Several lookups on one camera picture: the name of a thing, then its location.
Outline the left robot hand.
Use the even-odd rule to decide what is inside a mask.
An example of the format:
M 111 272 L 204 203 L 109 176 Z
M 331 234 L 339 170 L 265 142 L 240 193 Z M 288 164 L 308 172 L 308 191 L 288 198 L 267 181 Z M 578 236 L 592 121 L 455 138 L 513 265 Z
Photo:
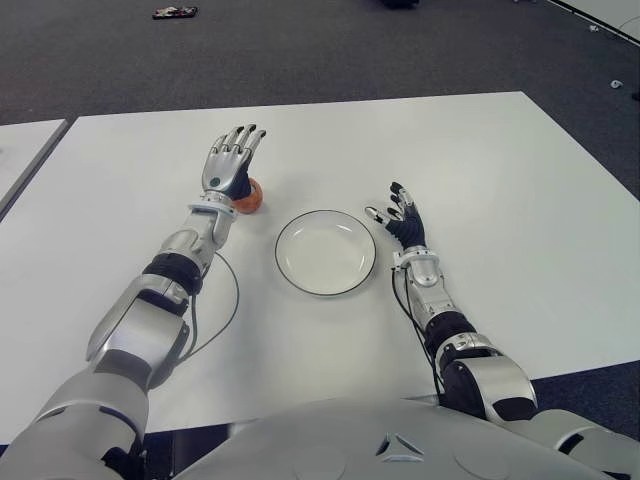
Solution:
M 218 193 L 232 201 L 248 197 L 252 193 L 249 166 L 265 130 L 255 124 L 236 126 L 218 137 L 207 155 L 201 184 L 205 194 Z

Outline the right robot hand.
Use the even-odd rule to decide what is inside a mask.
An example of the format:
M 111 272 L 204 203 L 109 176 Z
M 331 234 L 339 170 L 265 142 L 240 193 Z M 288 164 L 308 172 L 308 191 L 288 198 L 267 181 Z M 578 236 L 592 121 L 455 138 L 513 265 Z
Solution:
M 394 207 L 386 212 L 367 206 L 365 214 L 374 222 L 382 225 L 394 237 L 404 250 L 412 247 L 426 247 L 426 233 L 419 210 L 409 191 L 394 181 L 390 187 L 390 200 Z

